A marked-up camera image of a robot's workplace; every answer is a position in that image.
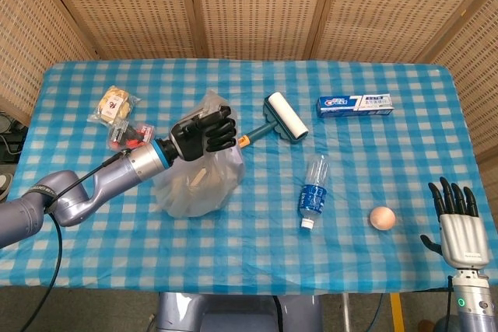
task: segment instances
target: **snack package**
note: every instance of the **snack package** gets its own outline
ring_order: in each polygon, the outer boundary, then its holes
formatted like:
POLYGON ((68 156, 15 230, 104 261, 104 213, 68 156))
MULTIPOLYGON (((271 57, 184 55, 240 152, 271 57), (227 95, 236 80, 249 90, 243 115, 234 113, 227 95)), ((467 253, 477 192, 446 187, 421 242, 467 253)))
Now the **snack package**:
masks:
POLYGON ((119 152, 122 149, 135 149, 149 143, 154 137, 151 124, 134 124, 128 120, 115 120, 109 129, 107 147, 119 152))
POLYGON ((116 120, 128 118, 138 101, 140 101, 138 97, 116 86, 111 86, 100 99, 93 114, 88 117, 88 121, 100 122, 110 126, 116 120))

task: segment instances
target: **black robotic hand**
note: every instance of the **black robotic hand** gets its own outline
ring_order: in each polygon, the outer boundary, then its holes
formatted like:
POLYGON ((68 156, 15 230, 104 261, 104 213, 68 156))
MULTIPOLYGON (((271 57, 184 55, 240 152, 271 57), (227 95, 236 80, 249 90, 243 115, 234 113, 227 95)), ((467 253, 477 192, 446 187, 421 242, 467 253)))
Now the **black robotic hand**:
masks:
POLYGON ((175 144, 178 155, 185 161, 202 157, 204 147, 207 152, 217 152, 233 147, 237 141, 235 120, 228 118, 230 107, 221 106, 218 111, 201 117, 188 118, 174 125, 170 139, 175 144))
POLYGON ((483 268, 489 263, 488 240, 474 194, 468 187, 464 187, 462 193, 455 183, 450 187, 443 177, 440 182, 444 198, 433 183, 429 183, 429 189, 440 222, 441 245, 433 243, 426 235, 421 235, 420 239, 454 268, 483 268))

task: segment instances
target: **robotic arm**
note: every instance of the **robotic arm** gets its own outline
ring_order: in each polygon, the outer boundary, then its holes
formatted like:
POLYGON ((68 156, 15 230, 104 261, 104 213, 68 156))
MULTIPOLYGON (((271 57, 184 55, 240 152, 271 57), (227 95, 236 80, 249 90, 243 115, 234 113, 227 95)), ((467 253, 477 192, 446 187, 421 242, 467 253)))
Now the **robotic arm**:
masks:
POLYGON ((486 229, 479 217, 472 191, 440 178, 444 199, 439 189, 429 183, 440 222, 441 245, 421 235, 423 244, 457 270, 453 277, 457 296, 458 317, 463 332, 497 332, 494 304, 488 278, 480 274, 489 263, 486 229))
POLYGON ((85 177, 73 171, 47 175, 22 197, 0 204, 0 248, 40 231, 44 214, 52 213, 59 225, 77 225, 111 198, 168 169, 177 157, 193 161, 204 149, 216 152, 234 146, 230 113, 230 107, 221 106, 204 117, 194 115, 177 123, 169 138, 114 155, 94 170, 92 197, 81 184, 85 177))

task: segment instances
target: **transparent plastic bag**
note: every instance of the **transparent plastic bag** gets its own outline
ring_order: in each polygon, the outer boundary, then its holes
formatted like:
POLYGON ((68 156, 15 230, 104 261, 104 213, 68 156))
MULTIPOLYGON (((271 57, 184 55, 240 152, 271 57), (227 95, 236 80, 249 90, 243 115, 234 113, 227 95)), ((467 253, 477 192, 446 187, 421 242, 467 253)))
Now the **transparent plastic bag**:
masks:
MULTIPOLYGON (((210 114, 221 105, 228 103, 209 91, 186 118, 210 114)), ((230 117, 237 120, 233 111, 230 117)), ((218 152, 204 151, 203 157, 191 162, 178 158, 172 167, 153 178, 157 203, 176 218, 198 217, 221 209, 242 181, 244 171, 238 145, 218 152)))
POLYGON ((88 121, 110 126, 117 120, 128 118, 138 101, 140 99, 128 91, 111 86, 104 93, 93 113, 88 116, 88 121))

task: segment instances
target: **egg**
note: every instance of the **egg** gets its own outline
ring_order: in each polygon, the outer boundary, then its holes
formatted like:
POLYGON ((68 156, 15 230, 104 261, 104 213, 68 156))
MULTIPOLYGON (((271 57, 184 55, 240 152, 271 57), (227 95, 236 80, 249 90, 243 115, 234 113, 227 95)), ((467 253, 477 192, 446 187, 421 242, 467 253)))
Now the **egg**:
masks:
POLYGON ((370 213, 370 223, 376 229, 392 229, 396 223, 395 213, 386 206, 379 206, 370 213))

